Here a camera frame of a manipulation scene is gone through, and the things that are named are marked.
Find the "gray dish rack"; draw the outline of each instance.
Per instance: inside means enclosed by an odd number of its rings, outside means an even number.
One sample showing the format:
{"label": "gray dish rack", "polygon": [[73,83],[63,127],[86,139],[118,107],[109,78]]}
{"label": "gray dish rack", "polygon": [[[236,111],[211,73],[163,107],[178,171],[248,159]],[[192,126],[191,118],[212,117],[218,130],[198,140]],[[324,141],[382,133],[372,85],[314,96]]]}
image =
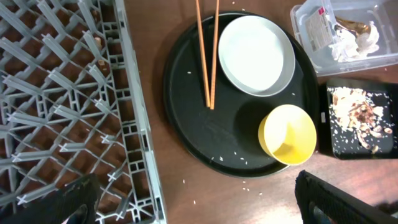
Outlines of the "gray dish rack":
{"label": "gray dish rack", "polygon": [[88,173],[99,223],[166,223],[123,0],[0,2],[0,217]]}

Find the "clear plastic container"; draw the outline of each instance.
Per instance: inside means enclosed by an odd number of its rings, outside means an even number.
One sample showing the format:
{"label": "clear plastic container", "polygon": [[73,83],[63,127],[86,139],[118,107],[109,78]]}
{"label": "clear plastic container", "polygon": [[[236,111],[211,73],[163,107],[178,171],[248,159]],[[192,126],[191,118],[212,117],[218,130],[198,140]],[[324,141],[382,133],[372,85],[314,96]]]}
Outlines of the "clear plastic container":
{"label": "clear plastic container", "polygon": [[[290,12],[295,38],[303,46],[317,76],[355,72],[398,63],[397,0],[308,0]],[[329,47],[335,44],[335,16],[369,24],[374,22],[379,50],[366,59],[338,62]]]}

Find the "wooden surface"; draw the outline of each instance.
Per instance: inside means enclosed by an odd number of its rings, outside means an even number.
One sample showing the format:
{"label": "wooden surface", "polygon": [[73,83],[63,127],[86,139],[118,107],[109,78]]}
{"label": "wooden surface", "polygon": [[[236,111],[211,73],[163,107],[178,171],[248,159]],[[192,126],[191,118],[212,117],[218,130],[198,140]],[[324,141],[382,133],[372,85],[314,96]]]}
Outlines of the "wooden surface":
{"label": "wooden surface", "polygon": [[[266,178],[246,179],[245,184],[244,179],[219,174],[196,160],[183,148],[167,122],[162,102],[165,59],[178,36],[195,22],[195,2],[125,2],[169,223],[301,223],[294,185],[296,176],[303,169],[371,205],[398,201],[397,160],[340,161],[314,154],[301,166]],[[221,0],[220,11],[245,9],[268,17],[292,33],[289,13],[294,5],[302,2],[235,0],[233,4],[233,0]],[[214,0],[202,0],[202,17],[214,12],[215,6]],[[386,69],[342,77],[398,83],[398,66]],[[320,78],[320,82],[325,80],[327,78]]]}

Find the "white plate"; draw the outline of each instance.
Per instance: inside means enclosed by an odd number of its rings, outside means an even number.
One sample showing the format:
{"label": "white plate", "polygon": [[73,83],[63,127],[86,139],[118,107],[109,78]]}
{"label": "white plate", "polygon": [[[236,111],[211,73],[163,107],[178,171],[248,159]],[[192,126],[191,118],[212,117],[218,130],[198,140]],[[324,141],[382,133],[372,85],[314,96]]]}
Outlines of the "white plate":
{"label": "white plate", "polygon": [[294,74],[289,38],[263,17],[243,16],[229,23],[220,37],[218,55],[231,83],[250,95],[275,95]]}

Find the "sticker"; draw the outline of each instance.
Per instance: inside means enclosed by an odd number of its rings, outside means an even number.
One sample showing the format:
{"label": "sticker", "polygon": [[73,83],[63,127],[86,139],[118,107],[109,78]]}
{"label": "sticker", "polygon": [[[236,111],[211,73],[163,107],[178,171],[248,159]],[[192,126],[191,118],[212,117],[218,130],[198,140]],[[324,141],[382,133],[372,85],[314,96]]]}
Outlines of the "sticker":
{"label": "sticker", "polygon": [[322,121],[322,123],[325,123],[325,122],[326,122],[325,112],[322,112],[322,113],[321,113],[321,121]]}
{"label": "sticker", "polygon": [[333,40],[326,15],[325,8],[321,7],[305,21],[305,28],[313,52],[326,47]]}

